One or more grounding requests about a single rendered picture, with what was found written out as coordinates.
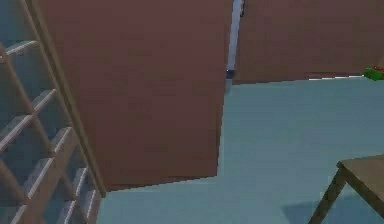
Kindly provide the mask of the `grey wooden shelf unit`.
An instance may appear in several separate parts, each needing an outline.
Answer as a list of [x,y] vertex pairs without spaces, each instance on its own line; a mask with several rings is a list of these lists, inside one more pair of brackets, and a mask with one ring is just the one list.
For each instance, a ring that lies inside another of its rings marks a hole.
[[105,191],[36,0],[0,0],[0,224],[97,224]]

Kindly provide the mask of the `brown wooden table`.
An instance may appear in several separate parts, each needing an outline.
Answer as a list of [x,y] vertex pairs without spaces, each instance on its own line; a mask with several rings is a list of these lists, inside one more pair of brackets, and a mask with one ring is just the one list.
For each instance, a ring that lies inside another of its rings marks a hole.
[[384,219],[384,154],[381,154],[338,161],[337,172],[308,224],[322,223],[346,184]]

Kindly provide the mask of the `green and red object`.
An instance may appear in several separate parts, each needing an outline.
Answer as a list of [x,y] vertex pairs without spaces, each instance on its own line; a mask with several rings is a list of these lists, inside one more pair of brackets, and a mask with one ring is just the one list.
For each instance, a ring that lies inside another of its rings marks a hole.
[[384,68],[378,66],[366,68],[363,76],[373,81],[384,80]]

